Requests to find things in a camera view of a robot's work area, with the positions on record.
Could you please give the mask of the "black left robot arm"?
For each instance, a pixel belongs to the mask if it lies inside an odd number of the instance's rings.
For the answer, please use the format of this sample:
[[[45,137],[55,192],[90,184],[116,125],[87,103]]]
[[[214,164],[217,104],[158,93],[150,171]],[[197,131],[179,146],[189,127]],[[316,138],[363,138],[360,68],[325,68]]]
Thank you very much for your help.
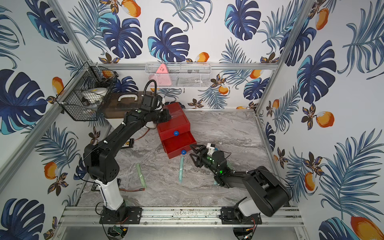
[[[121,124],[111,134],[96,145],[86,146],[83,156],[85,167],[91,179],[100,186],[105,208],[117,211],[124,205],[117,183],[120,171],[115,160],[117,153],[147,123],[166,123],[171,118],[169,110],[163,109],[161,96],[143,95],[140,106],[126,112]]]

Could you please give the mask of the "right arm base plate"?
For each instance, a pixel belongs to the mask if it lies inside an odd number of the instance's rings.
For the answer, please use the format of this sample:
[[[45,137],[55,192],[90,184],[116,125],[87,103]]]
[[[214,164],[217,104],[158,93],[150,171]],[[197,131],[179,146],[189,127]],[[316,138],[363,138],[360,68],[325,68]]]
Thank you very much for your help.
[[[253,214],[246,217],[239,209],[234,207],[222,207],[219,214],[219,219],[223,225],[261,225],[262,219],[260,214]]]

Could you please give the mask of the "red top drawer blue knob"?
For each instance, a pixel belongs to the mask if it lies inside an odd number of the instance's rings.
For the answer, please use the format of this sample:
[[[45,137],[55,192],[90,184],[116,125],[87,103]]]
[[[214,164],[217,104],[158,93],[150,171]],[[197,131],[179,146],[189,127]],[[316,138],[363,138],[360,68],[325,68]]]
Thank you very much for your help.
[[[176,137],[180,134],[189,132],[191,130],[190,123],[177,124],[171,121],[167,123],[158,124],[157,130],[161,141]]]

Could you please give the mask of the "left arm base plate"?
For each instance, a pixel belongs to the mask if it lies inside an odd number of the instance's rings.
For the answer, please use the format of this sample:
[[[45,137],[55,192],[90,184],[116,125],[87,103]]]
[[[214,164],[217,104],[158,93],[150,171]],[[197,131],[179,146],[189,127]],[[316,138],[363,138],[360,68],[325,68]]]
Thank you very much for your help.
[[[103,207],[100,217],[100,224],[107,225],[138,225],[141,221],[143,209],[140,207],[120,206],[116,211]]]

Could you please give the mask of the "red drawer blue knob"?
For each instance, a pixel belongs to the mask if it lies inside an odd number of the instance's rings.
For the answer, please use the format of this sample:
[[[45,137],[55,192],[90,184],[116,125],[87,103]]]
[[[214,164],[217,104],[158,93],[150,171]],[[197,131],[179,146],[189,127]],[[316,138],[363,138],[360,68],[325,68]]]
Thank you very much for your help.
[[[197,141],[191,132],[185,132],[162,141],[164,151],[169,159],[182,155],[182,151],[190,151],[190,145],[195,145],[196,143]]]
[[[190,123],[177,124],[171,121],[167,123],[158,124],[157,130],[161,141],[176,137],[180,134],[189,132],[191,130]]]

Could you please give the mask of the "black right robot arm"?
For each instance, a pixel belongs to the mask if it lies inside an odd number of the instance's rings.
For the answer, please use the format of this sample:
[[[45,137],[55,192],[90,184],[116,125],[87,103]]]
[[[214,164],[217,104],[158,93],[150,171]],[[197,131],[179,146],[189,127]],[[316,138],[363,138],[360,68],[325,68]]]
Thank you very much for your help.
[[[264,166],[246,172],[235,171],[228,167],[226,152],[213,150],[204,145],[190,145],[190,147],[193,151],[190,157],[194,165],[210,170],[219,186],[248,191],[250,197],[234,206],[234,215],[238,220],[260,213],[271,217],[291,200],[289,190]]]

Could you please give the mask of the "red three-drawer cabinet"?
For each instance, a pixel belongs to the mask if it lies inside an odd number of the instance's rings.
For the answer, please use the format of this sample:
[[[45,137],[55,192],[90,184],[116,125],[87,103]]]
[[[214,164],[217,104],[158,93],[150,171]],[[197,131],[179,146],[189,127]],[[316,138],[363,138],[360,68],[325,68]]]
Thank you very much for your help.
[[[191,133],[191,123],[179,103],[166,105],[164,109],[169,110],[172,118],[158,124],[157,130],[165,153],[172,159],[186,154],[191,150],[190,145],[195,145],[197,141]]]

